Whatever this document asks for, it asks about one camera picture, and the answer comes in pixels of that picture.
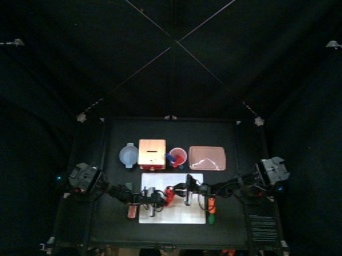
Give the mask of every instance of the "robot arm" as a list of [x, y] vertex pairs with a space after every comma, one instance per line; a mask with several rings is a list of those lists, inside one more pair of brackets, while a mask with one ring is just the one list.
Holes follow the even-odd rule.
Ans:
[[252, 173], [212, 185], [205, 183], [197, 184], [197, 181], [188, 174], [185, 183], [178, 183], [173, 187], [174, 194], [184, 197], [184, 204], [189, 205], [192, 193], [208, 198], [214, 196], [229, 197], [235, 190], [245, 186], [260, 188], [263, 191], [271, 191], [279, 182], [288, 179], [289, 173], [285, 170], [281, 158], [263, 159], [255, 166], [256, 168]]

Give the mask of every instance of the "white paper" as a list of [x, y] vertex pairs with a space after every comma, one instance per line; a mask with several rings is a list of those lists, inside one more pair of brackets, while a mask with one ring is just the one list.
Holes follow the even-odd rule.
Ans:
[[[202, 182], [201, 173], [190, 173], [190, 176], [200, 183]], [[185, 183], [186, 174], [184, 173], [142, 173], [141, 190], [144, 187], [154, 187], [156, 190], [164, 191], [166, 186], [177, 183]], [[197, 204], [204, 207], [204, 198], [197, 194], [192, 194], [192, 203], [189, 206], [184, 204], [184, 198], [174, 195], [170, 204], [164, 207], [161, 212], [156, 212], [154, 217], [148, 216], [148, 210], [140, 206], [138, 223], [149, 224], [205, 224], [205, 212]]]

